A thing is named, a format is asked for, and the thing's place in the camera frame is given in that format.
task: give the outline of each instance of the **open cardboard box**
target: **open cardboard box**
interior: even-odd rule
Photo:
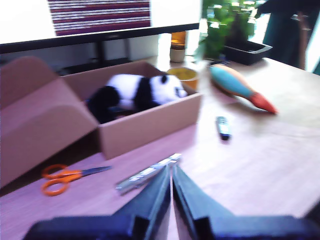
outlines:
[[[41,59],[20,57],[1,68],[1,179],[7,185],[91,132],[106,159],[194,124],[201,95],[184,85],[178,101],[99,124],[86,100],[119,73],[162,74],[145,61],[58,76]]]
[[[85,101],[115,74],[153,77],[163,74],[146,61],[136,61],[63,76],[78,97]],[[98,135],[106,159],[127,153],[165,135],[195,124],[201,94],[183,84],[188,96],[145,111],[100,124]]]

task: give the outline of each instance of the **stuffed panda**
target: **stuffed panda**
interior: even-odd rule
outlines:
[[[111,107],[140,112],[185,96],[187,92],[174,75],[116,74],[88,99],[87,106],[103,124],[116,119]]]

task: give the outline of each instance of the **potted plant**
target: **potted plant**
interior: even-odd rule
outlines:
[[[205,59],[228,60],[251,65],[263,58],[272,47],[248,41],[254,34],[256,0],[203,0],[202,18],[206,18],[207,33],[200,36],[196,54]]]

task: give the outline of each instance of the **monitor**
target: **monitor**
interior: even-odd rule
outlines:
[[[201,0],[4,0],[0,53],[199,28]]]

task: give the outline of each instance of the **blue and orange rocket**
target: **blue and orange rocket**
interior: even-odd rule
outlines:
[[[224,91],[245,98],[259,109],[276,114],[275,107],[264,96],[253,90],[238,71],[223,64],[215,64],[209,67],[212,81]]]

